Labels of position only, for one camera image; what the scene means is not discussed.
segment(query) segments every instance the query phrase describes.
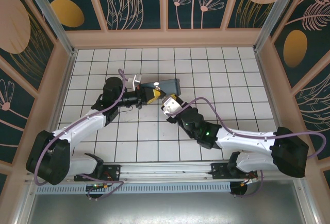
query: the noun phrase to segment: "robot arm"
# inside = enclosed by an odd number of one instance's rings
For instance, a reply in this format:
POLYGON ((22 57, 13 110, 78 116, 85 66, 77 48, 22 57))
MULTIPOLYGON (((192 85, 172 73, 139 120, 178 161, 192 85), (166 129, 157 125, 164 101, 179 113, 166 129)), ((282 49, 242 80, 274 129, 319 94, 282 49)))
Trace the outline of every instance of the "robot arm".
MULTIPOLYGON (((132 84, 132 91, 128 92, 125 89, 122 98, 114 108, 89 118, 93 113, 110 107, 120 96, 122 91, 121 79, 118 77, 108 78, 103 87, 103 93, 98 97, 91 110, 85 114, 85 117, 87 116, 88 118, 82 120, 82 117, 79 119, 81 122, 75 121, 73 124, 78 124, 60 136, 49 148, 41 161, 38 176, 53 185, 60 183, 66 176, 70 175, 86 174, 90 177, 100 178, 104 173, 103 160, 90 153, 85 153, 82 156, 72 156, 73 149, 84 138, 111 123, 118 115, 119 107, 135 105, 136 108, 141 109, 142 106, 165 97, 165 92, 159 88, 144 87, 144 85, 140 84, 140 80, 140 75, 135 75, 133 79, 130 78, 128 82, 132 84)), ((37 161, 45 146, 66 129, 67 127, 53 132, 42 131, 37 135, 26 163, 28 171, 34 173, 37 161)))
POLYGON ((179 97, 172 95, 163 101, 163 113, 169 116, 168 122, 183 128, 187 135, 207 149, 238 149, 228 163, 232 175, 253 170, 279 170, 282 173, 301 178, 305 175, 308 145, 298 137, 284 139, 268 139, 274 135, 292 133, 289 129, 279 127, 276 132, 249 132, 230 129, 204 121, 197 108, 188 107, 173 116, 187 105, 179 97), (251 138, 235 134, 245 134, 251 138))

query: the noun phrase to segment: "white tile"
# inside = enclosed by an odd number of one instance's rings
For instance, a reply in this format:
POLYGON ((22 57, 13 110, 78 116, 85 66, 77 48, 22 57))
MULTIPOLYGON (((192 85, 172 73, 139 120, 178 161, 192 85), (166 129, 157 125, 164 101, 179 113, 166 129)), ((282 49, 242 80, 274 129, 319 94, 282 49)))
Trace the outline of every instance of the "white tile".
POLYGON ((226 66, 225 66, 225 61, 222 59, 218 60, 208 60, 208 64, 210 67, 210 72, 227 72, 226 66))
POLYGON ((85 90, 68 90, 67 98, 65 100, 66 106, 83 105, 85 90))
POLYGON ((207 59, 206 48, 190 48, 191 59, 207 59))
POLYGON ((83 156, 85 153, 94 154, 95 142, 94 143, 79 143, 74 148, 74 156, 83 156))
POLYGON ((210 72, 210 70, 208 69, 207 60, 193 60, 192 61, 192 71, 194 73, 210 72))
POLYGON ((77 55, 77 62, 92 61, 94 50, 79 50, 77 55))
POLYGON ((159 161, 179 160, 179 141, 158 142, 159 161))
POLYGON ((140 73, 141 73, 141 61, 125 62, 125 74, 140 74, 140 73))
POLYGON ((255 120, 237 120, 237 123, 240 130, 258 132, 258 126, 255 120))
POLYGON ((94 50, 93 61, 108 61, 110 49, 94 50))
POLYGON ((183 128, 179 127, 179 139, 180 140, 194 140, 193 138, 188 137, 183 128))
POLYGON ((175 79, 175 74, 171 73, 171 74, 159 74, 158 75, 158 81, 165 81, 165 80, 170 80, 170 79, 175 79))
POLYGON ((95 155, 104 162, 114 162, 114 153, 116 152, 116 143, 96 143, 95 155))
POLYGON ((256 114, 256 119, 272 119, 273 114, 268 102, 255 102, 253 109, 256 114))
POLYGON ((139 129, 138 132, 139 141, 154 141, 158 139, 157 122, 139 122, 138 129, 139 129))
POLYGON ((243 69, 245 72, 259 72, 257 60, 245 59, 245 60, 241 60, 241 61, 242 61, 243 69))
POLYGON ((209 73, 193 73, 195 88, 211 87, 211 79, 209 73))
POLYGON ((120 62, 112 62, 109 61, 108 63, 108 70, 107 70, 107 74, 113 74, 113 75, 119 75, 118 74, 118 69, 122 69, 124 70, 124 61, 120 61, 120 62))
POLYGON ((92 62, 90 75, 105 75, 107 67, 108 62, 92 62))
POLYGON ((216 111, 222 120, 236 119, 233 103, 216 103, 216 111))
POLYGON ((208 161, 208 160, 222 160, 222 151, 221 149, 207 149, 203 148, 201 146, 201 151, 202 151, 202 160, 203 161, 208 161))
POLYGON ((143 106, 139 113, 139 122, 158 121, 158 105, 143 106))
POLYGON ((255 58, 252 47, 239 47, 238 51, 241 59, 255 58))
MULTIPOLYGON (((209 102, 214 103, 212 88, 195 88, 195 95, 197 97, 204 97, 209 102)), ((203 100, 198 100, 197 103, 205 103, 203 100)))
POLYGON ((157 74, 158 73, 158 61, 143 61, 141 73, 142 74, 157 74))
POLYGON ((246 82, 249 87, 263 86, 260 73, 245 73, 246 82))
POLYGON ((223 123, 228 128, 238 130, 237 120, 224 120, 223 123))
POLYGON ((237 120, 255 119, 251 103, 234 103, 237 120))
POLYGON ((227 73, 211 73, 212 87, 228 87, 227 73))
POLYGON ((180 99, 184 102, 190 102, 195 99, 195 92, 193 88, 181 88, 180 99))
POLYGON ((92 62, 77 62, 74 65, 72 75, 89 75, 92 62))
POLYGON ((86 90, 84 105, 93 105, 96 100, 103 93, 102 89, 97 90, 86 90))
POLYGON ((198 113, 200 113, 204 116, 205 121, 217 120, 215 113, 212 111, 212 109, 208 103, 197 104, 197 109, 198 109, 198 113))
POLYGON ((181 88, 194 87, 194 82, 192 80, 192 74, 176 74, 176 78, 180 79, 180 87, 181 88))
POLYGON ((117 140, 118 123, 109 123, 106 127, 97 131, 96 141, 115 142, 117 140))
POLYGON ((244 87, 246 80, 244 73, 228 73, 229 84, 231 87, 244 87))
POLYGON ((232 88, 234 102, 251 102, 247 87, 232 88))
POLYGON ((276 131, 277 127, 273 119, 257 120, 260 132, 276 131))
POLYGON ((69 89, 86 89, 88 76, 72 76, 69 89))
POLYGON ((174 60, 174 48, 159 48, 159 60, 174 60))
POLYGON ((119 123, 117 141, 136 141, 138 123, 119 123))
POLYGON ((88 113, 91 110, 92 106, 83 106, 81 110, 81 115, 80 117, 84 116, 86 113, 88 113))
POLYGON ((117 142, 116 162, 135 162, 137 142, 117 142))
POLYGON ((229 160, 233 152, 242 152, 240 149, 222 149, 223 159, 229 160))
POLYGON ((158 61, 158 70, 160 73, 175 73, 174 60, 158 61))
POLYGON ((213 88, 214 100, 218 103, 233 102, 230 88, 213 88))
POLYGON ((126 49, 111 49, 109 61, 125 61, 126 49))
POLYGON ((177 124, 171 124, 169 122, 158 123, 159 140, 177 140, 178 128, 177 124))
POLYGON ((87 89, 103 89, 106 75, 90 75, 87 89))
POLYGON ((89 136, 82 139, 82 142, 95 142, 97 131, 92 132, 89 136))
POLYGON ((81 106, 63 108, 61 123, 72 123, 80 118, 81 106))
POLYGON ((249 87, 252 102, 267 102, 267 94, 264 87, 249 87))
POLYGON ((176 60, 175 61, 175 71, 177 73, 191 73, 192 66, 190 60, 176 60))
POLYGON ((139 61, 141 60, 142 56, 142 49, 135 48, 135 49, 126 49, 126 61, 139 61))
POLYGON ((197 142, 179 141, 180 144, 180 160, 181 161, 199 161, 201 160, 201 147, 197 142))
POLYGON ((243 72, 241 60, 225 60, 227 72, 243 72))
POLYGON ((158 49, 157 48, 143 48, 142 49, 142 60, 158 60, 158 49))
POLYGON ((190 48, 174 48, 175 59, 190 59, 190 48))
POLYGON ((158 142, 138 142, 137 161, 158 161, 158 142))
POLYGON ((221 47, 206 48, 208 59, 223 59, 221 47))
POLYGON ((135 106, 130 108, 120 107, 119 122, 137 122, 139 109, 135 106))
POLYGON ((223 47, 222 52, 225 59, 239 59, 236 47, 223 47))

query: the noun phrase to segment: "grid floor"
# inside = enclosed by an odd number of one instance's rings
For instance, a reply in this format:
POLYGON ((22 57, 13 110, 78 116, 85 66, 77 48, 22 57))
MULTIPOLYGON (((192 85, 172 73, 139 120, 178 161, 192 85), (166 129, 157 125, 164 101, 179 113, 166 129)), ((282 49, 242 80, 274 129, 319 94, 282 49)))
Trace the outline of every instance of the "grid floor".
MULTIPOLYGON (((142 73, 142 83, 180 79, 181 99, 206 97, 234 129, 275 131, 276 126, 252 48, 134 48, 79 50, 59 128, 88 112, 106 78, 142 73)), ((196 103, 217 123, 208 104, 196 103)), ((227 160, 232 150, 205 149, 178 125, 166 122, 160 102, 141 110, 121 108, 113 123, 83 140, 74 154, 94 153, 105 162, 227 160)))

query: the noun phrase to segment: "black grid line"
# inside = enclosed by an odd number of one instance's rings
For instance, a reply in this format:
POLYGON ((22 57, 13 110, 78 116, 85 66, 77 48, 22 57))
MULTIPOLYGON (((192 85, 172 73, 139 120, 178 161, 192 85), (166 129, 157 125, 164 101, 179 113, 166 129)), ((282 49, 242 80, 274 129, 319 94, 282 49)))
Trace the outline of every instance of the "black grid line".
MULTIPOLYGON (((192 66, 192 56, 191 56, 191 48, 189 48, 189 52, 190 52, 190 62, 191 62, 191 74, 192 74, 192 84, 193 84, 193 87, 194 87, 194 99, 196 99, 196 91, 195 91, 195 79, 194 79, 194 69, 193 69, 193 66, 192 66)), ((202 160, 202 148, 200 146, 200 153, 201 153, 201 159, 202 160)))

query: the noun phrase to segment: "floral wallpaper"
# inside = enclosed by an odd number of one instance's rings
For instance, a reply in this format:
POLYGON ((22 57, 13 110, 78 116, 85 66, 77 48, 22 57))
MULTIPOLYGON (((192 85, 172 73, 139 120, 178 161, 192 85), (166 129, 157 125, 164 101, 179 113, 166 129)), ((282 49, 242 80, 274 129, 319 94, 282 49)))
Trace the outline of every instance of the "floral wallpaper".
POLYGON ((220 28, 227 1, 168 0, 168 28, 220 28))

